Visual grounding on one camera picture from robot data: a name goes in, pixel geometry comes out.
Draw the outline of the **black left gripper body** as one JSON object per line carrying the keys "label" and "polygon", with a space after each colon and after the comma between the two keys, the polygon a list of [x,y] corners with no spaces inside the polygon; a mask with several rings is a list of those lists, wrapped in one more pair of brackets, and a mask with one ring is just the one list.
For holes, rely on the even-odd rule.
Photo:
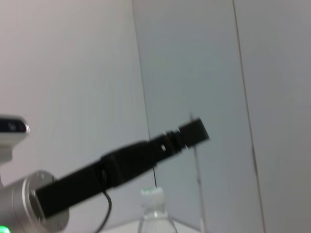
{"label": "black left gripper body", "polygon": [[45,218],[122,185],[182,150],[177,135],[162,135],[115,150],[100,160],[36,190]]}

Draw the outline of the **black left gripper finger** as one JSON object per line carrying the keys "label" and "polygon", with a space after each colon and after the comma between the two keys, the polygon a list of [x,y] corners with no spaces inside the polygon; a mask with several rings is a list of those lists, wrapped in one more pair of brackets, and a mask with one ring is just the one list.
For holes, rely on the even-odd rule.
{"label": "black left gripper finger", "polygon": [[170,153],[179,153],[184,148],[192,148],[210,137],[200,118],[191,120],[177,130],[166,133],[164,146]]}

